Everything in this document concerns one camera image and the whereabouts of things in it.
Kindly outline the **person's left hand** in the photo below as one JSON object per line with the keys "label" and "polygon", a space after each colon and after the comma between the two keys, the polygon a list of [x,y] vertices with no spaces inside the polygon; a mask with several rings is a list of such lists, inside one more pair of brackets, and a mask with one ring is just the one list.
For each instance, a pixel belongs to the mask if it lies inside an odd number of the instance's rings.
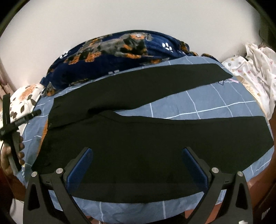
{"label": "person's left hand", "polygon": [[[21,165],[25,164],[24,161],[24,152],[22,151],[25,148],[25,145],[23,144],[23,137],[20,136],[19,138],[19,153],[18,153],[18,161]],[[4,143],[4,146],[1,151],[1,169],[3,170],[4,174],[6,176],[13,176],[13,170],[10,166],[9,157],[11,156],[11,148],[8,144]]]}

